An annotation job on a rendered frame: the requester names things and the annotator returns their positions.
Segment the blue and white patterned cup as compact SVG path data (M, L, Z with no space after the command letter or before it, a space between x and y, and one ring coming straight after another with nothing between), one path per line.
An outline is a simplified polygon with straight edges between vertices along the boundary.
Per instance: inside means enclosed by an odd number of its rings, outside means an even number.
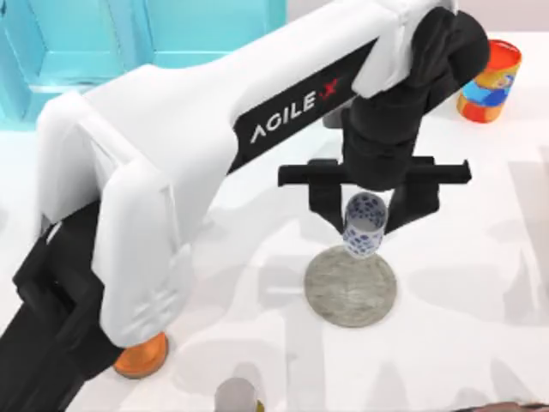
M383 241L389 212L382 198L361 191L352 196L344 212L343 245L354 258L368 258Z

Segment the grey round coaster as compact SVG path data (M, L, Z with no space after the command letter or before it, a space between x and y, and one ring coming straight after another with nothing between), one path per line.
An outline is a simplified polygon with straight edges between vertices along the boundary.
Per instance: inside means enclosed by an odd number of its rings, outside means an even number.
M342 328L358 329L389 315L397 297L397 279L378 254L356 258L344 247L334 246L308 264L304 292L319 317Z

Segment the orange and blue can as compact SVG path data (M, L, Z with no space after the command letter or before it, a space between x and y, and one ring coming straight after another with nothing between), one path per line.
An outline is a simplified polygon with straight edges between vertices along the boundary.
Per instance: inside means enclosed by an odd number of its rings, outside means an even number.
M489 40L484 70L461 90L456 108L466 119L487 124L500 115L522 63L521 51L502 39Z

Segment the grey cup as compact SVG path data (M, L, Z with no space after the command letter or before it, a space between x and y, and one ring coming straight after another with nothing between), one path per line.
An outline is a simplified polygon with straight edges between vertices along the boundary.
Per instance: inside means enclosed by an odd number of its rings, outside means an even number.
M229 378L214 394L214 412L256 412L257 405L256 388L247 379Z

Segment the dark brown object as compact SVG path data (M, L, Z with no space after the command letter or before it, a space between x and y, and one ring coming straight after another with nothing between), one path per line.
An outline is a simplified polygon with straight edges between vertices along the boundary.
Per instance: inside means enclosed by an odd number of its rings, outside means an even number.
M475 412L549 412L549 403L490 403L477 408Z

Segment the orange cup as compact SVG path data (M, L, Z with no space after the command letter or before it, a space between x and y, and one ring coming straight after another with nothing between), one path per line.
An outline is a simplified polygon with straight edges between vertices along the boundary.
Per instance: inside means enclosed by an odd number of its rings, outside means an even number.
M165 363L169 351L166 333L126 348L113 364L113 369L127 379L144 379L156 373Z

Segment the light blue rack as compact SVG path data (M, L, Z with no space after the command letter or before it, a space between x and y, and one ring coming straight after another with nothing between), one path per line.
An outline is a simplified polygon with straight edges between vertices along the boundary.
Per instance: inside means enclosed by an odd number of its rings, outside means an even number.
M204 64L283 26L287 0L0 0L0 130L143 64Z

